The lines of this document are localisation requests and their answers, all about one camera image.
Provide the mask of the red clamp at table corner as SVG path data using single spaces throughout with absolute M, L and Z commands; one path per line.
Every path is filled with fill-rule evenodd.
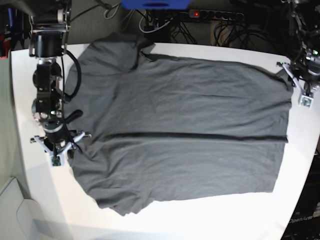
M 7 59 L 8 58 L 8 52 L 10 50 L 10 39 L 5 38 L 5 34 L 2 33 L 0 35 L 0 58 L 1 59 Z

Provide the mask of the dark grey t-shirt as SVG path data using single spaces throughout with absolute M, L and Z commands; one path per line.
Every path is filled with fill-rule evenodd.
M 270 193 L 287 143 L 292 86 L 252 65 L 152 54 L 111 34 L 79 56 L 65 105 L 91 133 L 69 165 L 100 208 L 138 213 L 153 201 Z

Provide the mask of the black power strip red light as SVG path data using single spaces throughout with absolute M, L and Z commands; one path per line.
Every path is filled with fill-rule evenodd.
M 201 20 L 224 20 L 224 21 L 238 21 L 245 19 L 245 15 L 239 12 L 216 11 L 216 10 L 199 10 L 190 9 L 188 15 L 192 19 Z

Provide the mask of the blue box at top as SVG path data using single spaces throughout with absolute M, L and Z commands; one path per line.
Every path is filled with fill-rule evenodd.
M 186 9 L 191 0 L 122 0 L 121 4 L 128 10 L 182 10 Z

